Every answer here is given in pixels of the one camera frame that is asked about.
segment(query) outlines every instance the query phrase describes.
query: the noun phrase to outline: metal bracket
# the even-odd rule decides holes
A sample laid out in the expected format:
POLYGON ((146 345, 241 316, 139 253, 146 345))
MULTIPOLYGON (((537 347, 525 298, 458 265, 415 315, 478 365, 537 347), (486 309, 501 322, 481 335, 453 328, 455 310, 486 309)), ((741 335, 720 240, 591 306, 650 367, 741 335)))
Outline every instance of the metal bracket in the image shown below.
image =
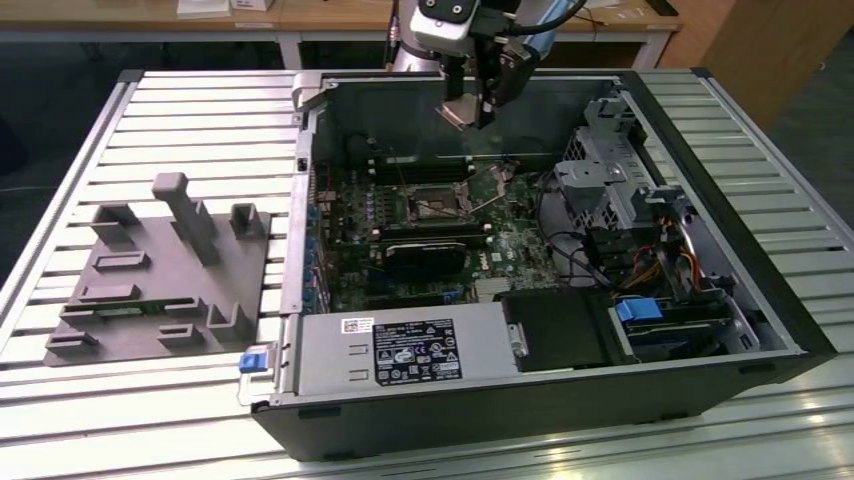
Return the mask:
POLYGON ((306 112, 323 102, 321 94, 325 92, 323 72, 306 71, 294 76, 291 100, 294 111, 306 112))

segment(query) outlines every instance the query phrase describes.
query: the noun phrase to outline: cable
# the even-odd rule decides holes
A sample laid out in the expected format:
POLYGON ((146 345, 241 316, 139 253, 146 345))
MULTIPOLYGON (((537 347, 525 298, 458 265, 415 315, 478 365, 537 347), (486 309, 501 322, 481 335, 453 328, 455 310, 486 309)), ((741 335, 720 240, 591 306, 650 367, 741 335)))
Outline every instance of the cable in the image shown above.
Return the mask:
POLYGON ((550 233, 549 236, 546 237, 546 240, 551 240, 558 235, 569 235, 570 237, 573 237, 574 240, 583 240, 585 239, 585 235, 582 235, 581 233, 578 233, 578 232, 567 232, 565 230, 561 230, 559 232, 550 233))
POLYGON ((593 41, 597 41, 597 37, 599 37, 599 25, 605 26, 607 25, 605 22, 601 22, 599 20, 593 18, 593 11, 587 8, 583 7, 585 10, 587 11, 587 15, 590 16, 590 18, 585 18, 585 17, 577 17, 581 18, 582 20, 587 20, 591 24, 593 24, 593 41))
POLYGON ((590 273, 593 279, 599 285, 602 285, 609 290, 620 291, 621 290, 620 287, 614 285, 614 282, 609 280, 609 278, 602 274, 599 270, 597 270, 589 264, 582 262, 578 258, 573 256, 571 253, 567 253, 561 247, 558 247, 554 244, 554 242, 551 241, 551 238, 555 236, 555 234, 546 235, 546 232, 543 231, 543 222, 541 220, 541 212, 543 209, 543 199, 546 198, 546 185, 549 185, 549 180, 551 180, 551 177, 554 176, 554 174, 555 174, 554 170, 550 170, 541 176, 538 181, 539 187, 538 187, 537 207, 534 209, 534 215, 535 215, 534 218, 537 220, 537 230, 539 231, 539 235, 546 240, 546 244, 551 247, 553 251, 570 261, 570 268, 573 268, 573 265, 578 265, 582 268, 582 270, 590 273))
POLYGON ((393 28, 395 28, 395 23, 399 23, 399 19, 398 19, 399 10, 401 10, 399 1, 401 0, 394 0, 391 4, 391 16, 389 18, 389 27, 386 29, 386 45, 383 46, 383 68, 389 68, 389 60, 391 57, 390 53, 395 48, 395 45, 394 45, 395 40, 393 38, 391 31, 393 31, 393 28))
POLYGON ((573 6, 567 9, 567 11, 554 20, 547 21, 539 25, 517 25, 515 27, 510 27, 505 30, 505 35, 507 36, 523 36, 523 35, 537 35, 538 33, 546 33, 561 25, 563 25, 570 18, 578 13, 578 11, 585 7, 587 0, 575 0, 573 6))

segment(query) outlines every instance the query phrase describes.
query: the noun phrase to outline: metal grating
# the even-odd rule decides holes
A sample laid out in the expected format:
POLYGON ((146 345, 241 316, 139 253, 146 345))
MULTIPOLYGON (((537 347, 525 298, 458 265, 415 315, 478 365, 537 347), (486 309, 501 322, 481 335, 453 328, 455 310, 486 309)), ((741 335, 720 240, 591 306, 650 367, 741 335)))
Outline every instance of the metal grating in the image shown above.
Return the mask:
MULTIPOLYGON (((120 128, 146 129, 106 133, 112 146, 95 148, 86 186, 78 188, 79 195, 47 243, 44 262, 38 264, 32 281, 23 279, 26 306, 12 311, 4 324, 14 331, 4 330, 0 337, 0 345, 6 342, 0 352, 0 478, 850 476, 854 257, 846 245, 852 237, 776 159, 758 131, 742 129, 710 87, 688 71, 656 72, 645 74, 645 79, 677 125, 682 120, 692 122, 681 126, 692 132, 686 136, 701 160, 716 172, 733 205, 842 352, 837 360, 792 382, 752 390, 701 418, 357 462, 299 464, 238 402, 238 355, 40 367, 46 332, 56 325, 58 305, 74 287, 95 241, 86 227, 95 204, 131 199, 138 215, 164 214, 144 191, 147 176, 159 168, 172 169, 171 164, 194 169, 199 186, 191 194, 206 199, 209 210, 221 211, 241 199, 275 212, 262 312, 277 312, 294 160, 290 127, 281 117, 265 117, 226 135, 222 130, 230 128, 189 124, 201 120, 178 117, 290 114, 290 79, 287 72, 152 72, 136 92, 126 95, 132 101, 126 98, 122 102, 122 120, 159 118, 143 125, 122 123, 119 118, 112 122, 118 128, 122 124, 120 128), (709 130, 702 129, 706 119, 709 130), (155 124, 162 128, 147 130, 155 124), (164 130, 180 133, 163 135, 164 130), (730 172, 728 166, 738 168, 730 172)), ((278 318, 267 318, 259 339, 273 338, 278 327, 278 318)), ((253 388, 261 391, 265 385, 259 381, 253 388)))
MULTIPOLYGON (((587 159, 587 150, 585 144, 578 138, 578 132, 573 132, 573 136, 563 151, 563 161, 573 162, 575 160, 587 159)), ((595 211, 582 210, 575 214, 570 214, 570 221, 577 231, 593 227, 607 228, 609 230, 617 230, 620 227, 620 217, 614 205, 607 201, 607 197, 603 197, 603 202, 595 209, 595 211)))

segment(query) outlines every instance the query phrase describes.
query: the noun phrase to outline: wooden table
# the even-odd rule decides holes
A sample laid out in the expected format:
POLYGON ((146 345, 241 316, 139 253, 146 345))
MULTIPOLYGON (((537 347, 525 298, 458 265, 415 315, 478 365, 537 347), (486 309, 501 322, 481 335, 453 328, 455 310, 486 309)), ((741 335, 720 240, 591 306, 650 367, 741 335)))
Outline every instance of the wooden table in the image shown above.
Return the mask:
POLYGON ((854 0, 670 0, 685 19, 662 67, 706 67, 768 128, 854 26, 854 0))
MULTIPOLYGON (((637 43, 634 67, 653 68, 678 17, 662 17, 645 0, 582 10, 601 22, 573 19, 558 42, 637 43)), ((307 41, 382 41, 391 0, 277 0, 267 12, 233 11, 231 17, 179 20, 178 0, 0 0, 0 41, 210 42, 274 41, 285 65, 303 68, 307 41)))

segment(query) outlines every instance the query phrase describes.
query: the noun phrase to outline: blue tab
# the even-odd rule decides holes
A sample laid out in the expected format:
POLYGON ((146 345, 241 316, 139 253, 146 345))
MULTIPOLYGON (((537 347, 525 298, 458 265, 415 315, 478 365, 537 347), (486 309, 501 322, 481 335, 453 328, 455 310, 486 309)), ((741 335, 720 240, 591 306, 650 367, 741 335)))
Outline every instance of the blue tab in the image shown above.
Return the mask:
POLYGON ((245 353, 241 356, 241 373, 259 373, 267 371, 267 352, 245 353))
POLYGON ((617 305, 617 316, 622 322, 658 320, 662 310, 654 298, 628 298, 617 305))

